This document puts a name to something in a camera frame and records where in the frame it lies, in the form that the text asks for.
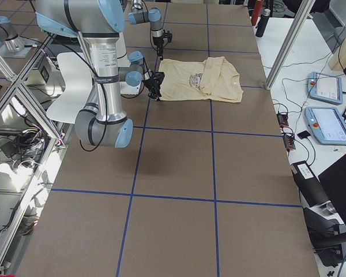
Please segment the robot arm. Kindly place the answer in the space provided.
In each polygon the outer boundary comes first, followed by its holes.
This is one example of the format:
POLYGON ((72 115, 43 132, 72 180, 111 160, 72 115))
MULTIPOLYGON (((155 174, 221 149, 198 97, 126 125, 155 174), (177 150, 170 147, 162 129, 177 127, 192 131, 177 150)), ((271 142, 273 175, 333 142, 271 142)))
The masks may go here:
POLYGON ((162 61, 164 59, 164 46, 171 41, 171 33, 163 29, 160 9, 148 9, 144 1, 131 1, 128 20, 131 25, 150 24, 151 46, 155 49, 157 56, 162 61))
POLYGON ((127 147, 133 132, 133 121, 122 108, 120 81, 135 87, 140 83, 149 97, 161 96, 164 73, 151 71, 144 56, 135 51, 128 56, 130 65, 118 65, 116 43, 125 28, 119 1, 36 1, 38 26, 50 33, 84 39, 86 63, 93 74, 93 92, 75 121, 81 144, 94 147, 127 147))

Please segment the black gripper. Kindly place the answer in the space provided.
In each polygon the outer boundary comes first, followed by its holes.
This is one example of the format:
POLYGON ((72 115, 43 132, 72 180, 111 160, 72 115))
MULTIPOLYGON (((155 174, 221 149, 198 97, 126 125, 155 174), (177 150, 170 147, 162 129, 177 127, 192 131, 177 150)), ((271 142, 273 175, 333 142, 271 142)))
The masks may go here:
POLYGON ((164 36, 152 37, 153 44, 157 51, 157 56, 162 61, 164 59, 164 36))
POLYGON ((149 91, 148 97, 155 101, 159 101, 161 97, 161 94, 160 94, 161 79, 157 77, 151 77, 147 80, 144 80, 144 85, 149 91))

